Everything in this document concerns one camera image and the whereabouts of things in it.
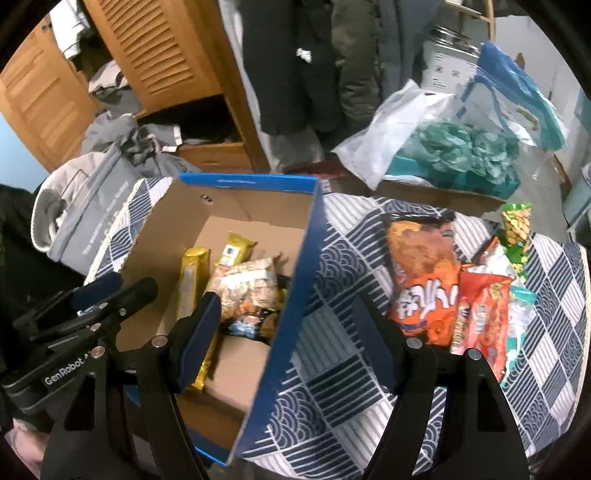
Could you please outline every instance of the red snack bag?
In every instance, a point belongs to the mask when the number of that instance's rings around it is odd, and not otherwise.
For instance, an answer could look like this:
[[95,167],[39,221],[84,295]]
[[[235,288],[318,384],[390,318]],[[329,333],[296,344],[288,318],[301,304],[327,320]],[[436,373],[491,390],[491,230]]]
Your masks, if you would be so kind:
[[501,380],[506,363],[509,289],[512,282],[513,279],[501,275],[464,271],[460,274],[460,295],[463,294],[463,297],[458,308],[451,352],[462,354],[467,348],[477,348],[497,380]]
[[471,265],[462,265],[460,272],[460,291],[457,302],[457,317],[453,329],[451,353],[462,355],[466,348],[468,337],[468,319],[472,305],[481,294],[484,288],[492,283],[503,283],[507,277],[502,275],[489,275],[483,273],[472,273],[468,271]]

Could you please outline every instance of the snack bag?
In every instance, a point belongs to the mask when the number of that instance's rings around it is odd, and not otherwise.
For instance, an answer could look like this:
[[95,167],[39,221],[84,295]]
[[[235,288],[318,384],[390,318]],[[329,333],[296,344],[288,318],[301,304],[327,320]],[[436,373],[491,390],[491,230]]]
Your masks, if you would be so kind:
[[463,355],[467,347],[468,323],[472,306],[484,288],[493,283],[504,283],[507,277],[503,275],[489,275],[474,273],[471,266],[465,265],[460,272],[460,287],[457,302],[457,316],[453,328],[450,352]]
[[209,278],[209,248],[190,248],[181,260],[178,285],[177,320],[190,316],[195,310]]
[[449,345],[456,320],[460,262],[453,218],[450,210],[438,219],[395,214],[384,219],[400,292],[388,316],[407,336],[426,333],[432,345]]
[[279,311],[263,309],[258,315],[240,315],[228,323],[230,335],[268,342],[277,333]]
[[507,203],[503,206],[502,217],[505,232],[500,233],[499,237],[505,247],[505,255],[519,275],[519,279],[525,282],[527,276],[523,272],[523,267],[531,247],[531,204]]
[[491,366],[497,380],[505,371],[509,330],[509,288],[512,280],[490,283],[482,289],[470,308],[464,350],[477,348]]
[[207,284],[207,291],[219,292],[222,278],[230,267],[250,259],[256,242],[247,240],[237,233],[228,233],[228,241],[223,249],[222,257],[216,264],[216,269]]
[[[229,232],[228,243],[223,249],[222,257],[216,264],[216,269],[213,272],[212,277],[209,279],[206,291],[213,291],[219,294],[220,285],[222,278],[226,274],[227,270],[234,265],[238,265],[250,258],[252,255],[252,249],[255,247],[256,242],[247,240],[237,233]],[[205,379],[209,373],[209,369],[212,366],[213,358],[217,350],[217,346],[220,343],[220,333],[216,332],[213,336],[212,342],[207,349],[197,378],[193,383],[193,387],[200,392],[205,388]]]
[[241,315],[258,315],[275,309],[279,302],[273,258],[262,258],[231,267],[222,278],[222,320]]
[[512,286],[509,291],[509,332],[507,333],[507,362],[505,375],[501,381],[504,385],[513,370],[519,352],[523,348],[527,328],[535,318],[536,294],[526,288]]

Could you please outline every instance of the chip bag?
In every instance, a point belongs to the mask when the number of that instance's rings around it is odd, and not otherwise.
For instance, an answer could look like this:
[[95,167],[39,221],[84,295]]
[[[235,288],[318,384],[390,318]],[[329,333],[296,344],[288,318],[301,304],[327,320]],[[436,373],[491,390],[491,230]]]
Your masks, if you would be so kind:
[[218,294],[222,299],[222,320],[276,309],[279,290],[274,259],[261,258],[231,267],[222,278]]
[[[470,272],[462,275],[480,275],[482,277],[495,277],[482,279],[488,283],[476,296],[467,317],[465,339],[462,349],[457,353],[463,353],[468,348],[476,348],[491,366],[497,380],[501,380],[505,371],[506,340],[509,330],[509,288],[512,279],[498,277],[497,275],[474,274]],[[470,282],[470,278],[462,278],[462,281]]]
[[398,298],[388,317],[407,336],[426,334],[431,345],[449,345],[456,320],[460,262],[448,210],[440,218],[386,214]]
[[519,279],[525,282],[527,275],[523,269],[531,247],[531,204],[507,203],[503,206],[502,217],[505,231],[499,233],[499,238]]
[[452,344],[449,350],[451,353],[463,355],[466,348],[468,348],[466,345],[470,312],[482,290],[489,287],[492,283],[506,282],[506,279],[507,277],[503,275],[474,273],[468,265],[462,267],[462,271],[460,272],[456,322],[454,324]]

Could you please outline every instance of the clothing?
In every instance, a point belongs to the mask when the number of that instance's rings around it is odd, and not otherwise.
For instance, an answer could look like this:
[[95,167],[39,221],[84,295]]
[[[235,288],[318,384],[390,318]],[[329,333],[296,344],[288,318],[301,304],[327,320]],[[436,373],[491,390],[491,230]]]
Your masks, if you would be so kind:
[[442,0],[379,0],[382,98],[400,90],[422,71],[423,43]]
[[142,111],[141,102],[114,60],[105,63],[90,79],[88,92],[103,104],[113,118]]
[[290,135],[271,136],[261,130],[261,111],[251,80],[244,68],[242,54],[242,15],[238,8],[239,0],[219,0],[222,22],[232,53],[236,59],[236,66],[240,72],[242,85],[248,100],[248,107],[255,122],[261,146],[269,160],[271,171],[281,171],[284,166],[308,164],[324,159],[322,146],[314,131],[307,127],[300,132]]
[[339,95],[351,134],[369,126],[380,102],[376,0],[333,0],[332,44]]
[[327,133],[343,120],[324,0],[244,0],[244,67],[261,110],[261,129]]
[[175,177],[179,173],[199,171],[183,158],[171,155],[182,143],[178,125],[140,126],[131,115],[113,118],[106,112],[86,130],[80,155],[105,152],[115,144],[143,177]]
[[78,55],[80,36],[89,30],[90,24],[78,7],[77,0],[61,0],[49,12],[49,17],[57,46],[64,57],[70,59]]
[[[61,290],[82,285],[81,275],[33,247],[30,224],[34,202],[30,192],[0,185],[0,325],[12,323]],[[5,340],[0,338],[0,349]]]
[[99,115],[86,130],[81,156],[41,186],[31,221],[34,246],[86,275],[138,180],[199,171],[171,154],[181,143],[178,126],[139,126],[130,115]]

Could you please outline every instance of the wooden louvered door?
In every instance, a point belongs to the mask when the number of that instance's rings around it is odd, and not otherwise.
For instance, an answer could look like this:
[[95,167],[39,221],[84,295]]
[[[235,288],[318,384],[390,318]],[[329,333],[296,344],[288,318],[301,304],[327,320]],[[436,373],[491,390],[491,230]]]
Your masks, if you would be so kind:
[[33,30],[0,73],[0,112],[51,172],[78,156],[98,108],[62,56],[49,23],[47,18]]
[[184,0],[85,4],[145,113],[222,93]]

